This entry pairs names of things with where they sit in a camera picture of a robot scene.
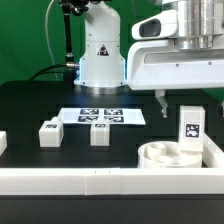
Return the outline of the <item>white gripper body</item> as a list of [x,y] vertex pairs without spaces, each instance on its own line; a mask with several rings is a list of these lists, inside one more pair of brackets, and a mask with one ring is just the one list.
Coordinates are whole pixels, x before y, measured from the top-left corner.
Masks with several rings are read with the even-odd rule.
[[140,41],[128,52],[133,90],[224,87],[224,49],[178,51],[172,40]]

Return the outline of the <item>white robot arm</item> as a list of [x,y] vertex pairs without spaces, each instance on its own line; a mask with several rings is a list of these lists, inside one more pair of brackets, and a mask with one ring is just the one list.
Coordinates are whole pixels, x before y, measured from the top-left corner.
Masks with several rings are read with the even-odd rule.
[[224,87],[224,0],[149,0],[162,11],[132,27],[136,42],[120,54],[120,17],[104,2],[88,4],[85,53],[76,83],[95,93],[122,85],[153,90]]

